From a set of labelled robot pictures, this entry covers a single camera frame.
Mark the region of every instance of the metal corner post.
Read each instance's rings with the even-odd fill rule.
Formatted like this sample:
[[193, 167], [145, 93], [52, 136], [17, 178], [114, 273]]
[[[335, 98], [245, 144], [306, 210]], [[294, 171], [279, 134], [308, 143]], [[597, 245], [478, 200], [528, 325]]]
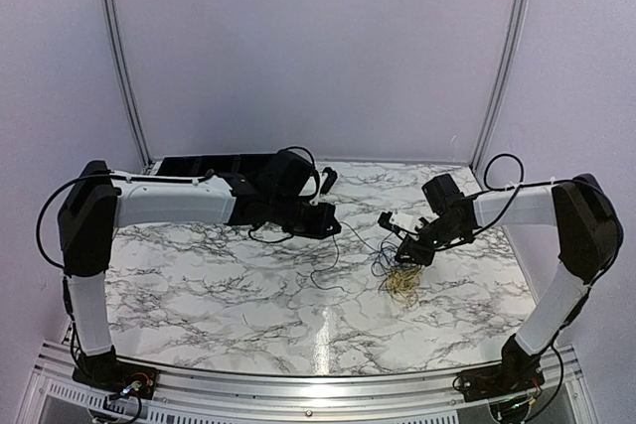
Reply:
[[488, 149], [488, 144], [495, 128], [497, 116], [499, 115], [504, 94], [506, 92], [506, 86], [508, 84], [513, 59], [521, 37], [527, 4], [528, 0], [513, 0], [504, 50], [501, 54], [499, 68], [497, 69], [493, 89], [490, 93], [486, 116], [484, 117], [484, 122], [470, 161], [470, 169], [473, 172], [476, 172], [484, 161], [484, 156], [486, 155], [486, 150]]
[[135, 101], [135, 95], [132, 90], [132, 83], [128, 73], [123, 43], [121, 41], [121, 33], [119, 31], [115, 0], [102, 0], [102, 7], [106, 20], [110, 49], [112, 50], [115, 71], [117, 73], [117, 80], [121, 88], [121, 96], [130, 124], [132, 138], [142, 165], [144, 168], [147, 168], [151, 164], [152, 157], [148, 150], [148, 144], [141, 126], [139, 110], [137, 109], [137, 102]]

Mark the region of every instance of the robotic arm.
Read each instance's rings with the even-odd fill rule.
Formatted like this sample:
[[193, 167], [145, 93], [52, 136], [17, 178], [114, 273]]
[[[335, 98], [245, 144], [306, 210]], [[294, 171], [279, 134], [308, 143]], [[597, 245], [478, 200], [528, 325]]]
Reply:
[[152, 368], [119, 361], [112, 345], [104, 276], [117, 228], [145, 222], [255, 227], [271, 222], [291, 235], [330, 237], [341, 231], [335, 206], [316, 204], [335, 180], [335, 173], [329, 173], [319, 175], [312, 164], [289, 150], [272, 155], [251, 182], [234, 173], [209, 172], [200, 178], [137, 176], [113, 173], [103, 161], [90, 162], [58, 214], [65, 305], [80, 344], [74, 379], [117, 391], [135, 374], [156, 374]]
[[556, 226], [560, 254], [555, 278], [532, 315], [503, 346], [501, 364], [462, 371], [457, 379], [467, 402], [532, 388], [533, 379], [543, 383], [541, 355], [576, 318], [622, 244], [623, 229], [611, 202], [589, 174], [469, 197], [445, 174], [422, 189], [438, 215], [433, 222], [401, 212], [384, 212], [379, 219], [383, 228], [406, 233], [398, 262], [429, 266], [435, 252], [470, 243], [493, 225]]

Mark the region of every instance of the white marble tabletop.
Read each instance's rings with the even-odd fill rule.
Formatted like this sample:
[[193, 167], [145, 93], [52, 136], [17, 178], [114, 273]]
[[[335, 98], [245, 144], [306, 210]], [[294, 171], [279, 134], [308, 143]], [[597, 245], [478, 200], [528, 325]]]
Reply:
[[[325, 200], [370, 245], [387, 232], [380, 212], [433, 219], [421, 191], [449, 172], [479, 190], [468, 168], [330, 163]], [[266, 230], [262, 238], [283, 236]], [[497, 359], [535, 304], [503, 232], [438, 252], [416, 303], [378, 290], [372, 251], [343, 226], [334, 241], [268, 245], [246, 228], [147, 224], [121, 229], [107, 272], [111, 332], [120, 354], [197, 368], [266, 374], [376, 374]]]

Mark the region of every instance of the white wall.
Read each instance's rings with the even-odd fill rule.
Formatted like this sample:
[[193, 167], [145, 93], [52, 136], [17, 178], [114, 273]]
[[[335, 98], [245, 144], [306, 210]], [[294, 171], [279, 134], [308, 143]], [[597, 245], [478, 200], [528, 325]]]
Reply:
[[[0, 0], [0, 420], [14, 422], [43, 339], [64, 322], [60, 275], [39, 256], [40, 205], [84, 164], [140, 165], [100, 0]], [[52, 210], [45, 243], [59, 257]]]
[[512, 0], [117, 0], [151, 153], [468, 162]]
[[[487, 158], [512, 151], [530, 180], [593, 173], [625, 226], [614, 268], [572, 325], [601, 423], [636, 415], [635, 0], [530, 0], [502, 113]], [[500, 184], [517, 178], [499, 168]], [[536, 289], [557, 263], [556, 232], [511, 229]]]

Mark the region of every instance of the marble surface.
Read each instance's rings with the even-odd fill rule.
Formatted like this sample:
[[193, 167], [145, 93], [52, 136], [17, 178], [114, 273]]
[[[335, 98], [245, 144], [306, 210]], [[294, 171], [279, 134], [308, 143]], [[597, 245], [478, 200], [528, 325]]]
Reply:
[[[449, 172], [479, 190], [464, 167], [331, 163], [340, 177], [326, 201], [370, 245], [387, 232], [380, 212], [433, 215], [421, 185]], [[258, 232], [272, 240], [281, 232]], [[198, 368], [267, 374], [376, 374], [436, 369], [499, 357], [534, 301], [503, 232], [438, 252], [417, 300], [380, 292], [372, 250], [343, 226], [322, 241], [276, 245], [246, 229], [147, 224], [121, 229], [107, 273], [119, 353]], [[310, 280], [313, 275], [317, 288]]]

